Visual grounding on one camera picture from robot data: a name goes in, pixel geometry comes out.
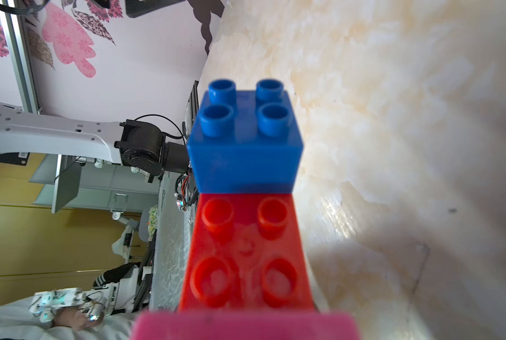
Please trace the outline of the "operator hand with glove device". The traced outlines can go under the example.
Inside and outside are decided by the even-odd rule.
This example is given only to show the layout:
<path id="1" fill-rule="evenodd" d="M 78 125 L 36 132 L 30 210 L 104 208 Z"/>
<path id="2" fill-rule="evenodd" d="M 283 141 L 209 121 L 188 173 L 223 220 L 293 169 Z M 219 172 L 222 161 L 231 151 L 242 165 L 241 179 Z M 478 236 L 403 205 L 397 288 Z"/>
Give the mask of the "operator hand with glove device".
<path id="1" fill-rule="evenodd" d="M 69 327 L 75 331 L 82 331 L 98 327 L 104 320 L 102 314 L 98 320 L 89 320 L 81 310 L 76 307 L 64 307 L 57 311 L 53 318 L 56 327 Z"/>

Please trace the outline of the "pink lego brick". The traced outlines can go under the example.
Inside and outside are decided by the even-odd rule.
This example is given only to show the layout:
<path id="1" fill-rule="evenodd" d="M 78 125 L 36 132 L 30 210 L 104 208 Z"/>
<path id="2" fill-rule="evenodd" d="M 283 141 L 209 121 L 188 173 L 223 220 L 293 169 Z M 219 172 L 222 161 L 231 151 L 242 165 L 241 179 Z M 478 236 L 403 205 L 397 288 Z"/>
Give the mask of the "pink lego brick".
<path id="1" fill-rule="evenodd" d="M 347 314 L 316 311 L 144 313 L 132 339 L 360 339 Z"/>

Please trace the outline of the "red lego brick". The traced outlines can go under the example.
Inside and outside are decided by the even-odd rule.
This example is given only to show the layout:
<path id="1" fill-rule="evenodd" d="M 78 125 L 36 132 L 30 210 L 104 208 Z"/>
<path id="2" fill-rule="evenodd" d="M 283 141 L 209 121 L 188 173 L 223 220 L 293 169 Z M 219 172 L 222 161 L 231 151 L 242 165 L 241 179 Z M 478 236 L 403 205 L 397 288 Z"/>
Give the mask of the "red lego brick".
<path id="1" fill-rule="evenodd" d="M 290 194 L 201 194 L 179 311 L 313 310 Z"/>

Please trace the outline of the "small dark blue lego brick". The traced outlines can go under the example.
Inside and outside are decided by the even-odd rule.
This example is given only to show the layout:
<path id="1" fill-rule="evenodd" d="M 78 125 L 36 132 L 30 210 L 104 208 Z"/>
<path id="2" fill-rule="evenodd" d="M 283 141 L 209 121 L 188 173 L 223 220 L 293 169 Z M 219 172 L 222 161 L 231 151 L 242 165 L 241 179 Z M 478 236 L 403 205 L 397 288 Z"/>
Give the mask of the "small dark blue lego brick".
<path id="1" fill-rule="evenodd" d="M 239 90 L 212 81 L 187 151 L 202 194 L 291 194 L 303 140 L 284 84 L 262 79 Z"/>

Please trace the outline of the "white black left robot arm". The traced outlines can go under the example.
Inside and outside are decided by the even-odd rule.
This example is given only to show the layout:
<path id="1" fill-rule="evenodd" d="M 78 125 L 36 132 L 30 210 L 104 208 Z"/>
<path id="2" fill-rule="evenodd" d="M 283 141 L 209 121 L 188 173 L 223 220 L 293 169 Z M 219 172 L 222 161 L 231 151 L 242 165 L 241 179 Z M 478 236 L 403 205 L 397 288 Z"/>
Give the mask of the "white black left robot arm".
<path id="1" fill-rule="evenodd" d="M 166 171 L 183 174 L 190 166 L 186 147 L 167 141 L 167 134 L 148 122 L 73 120 L 0 103 L 0 154 L 22 152 L 88 157 L 153 177 Z"/>

